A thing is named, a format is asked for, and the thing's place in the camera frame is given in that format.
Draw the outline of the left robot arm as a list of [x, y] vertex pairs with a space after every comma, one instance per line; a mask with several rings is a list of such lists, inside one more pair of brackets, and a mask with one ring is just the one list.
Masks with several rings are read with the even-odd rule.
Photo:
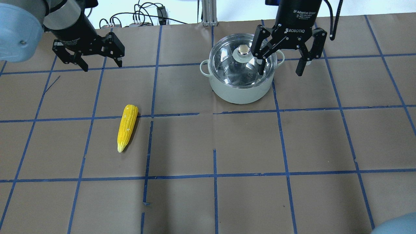
[[121, 68], [125, 46], [113, 32], [99, 36], [85, 15], [86, 9], [96, 6], [96, 0], [2, 0], [1, 60], [30, 59], [47, 29], [56, 37], [52, 50], [62, 63], [87, 72], [89, 66], [82, 57], [101, 55]]

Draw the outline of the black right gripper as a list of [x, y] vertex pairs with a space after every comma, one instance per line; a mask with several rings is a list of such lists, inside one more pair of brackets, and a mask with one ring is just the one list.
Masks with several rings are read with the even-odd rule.
[[[313, 59], [321, 58], [327, 31], [312, 27], [321, 7], [321, 0], [279, 0], [275, 25], [272, 30], [258, 25], [251, 45], [251, 53], [259, 62], [258, 74], [263, 75], [266, 59], [277, 49], [298, 49], [300, 59], [296, 74], [302, 76], [305, 67]], [[265, 46], [262, 43], [272, 35], [272, 42]], [[310, 50], [306, 42], [313, 36], [314, 41]]]

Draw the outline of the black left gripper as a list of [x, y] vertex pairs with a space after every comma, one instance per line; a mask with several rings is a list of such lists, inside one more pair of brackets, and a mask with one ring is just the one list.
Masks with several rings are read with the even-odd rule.
[[123, 67], [123, 43], [114, 32], [109, 32], [105, 37], [99, 36], [83, 12], [73, 25], [65, 29], [52, 30], [52, 33], [58, 40], [53, 42], [52, 51], [64, 64], [72, 63], [88, 72], [89, 66], [82, 59], [82, 54], [103, 54], [112, 58], [119, 68]]

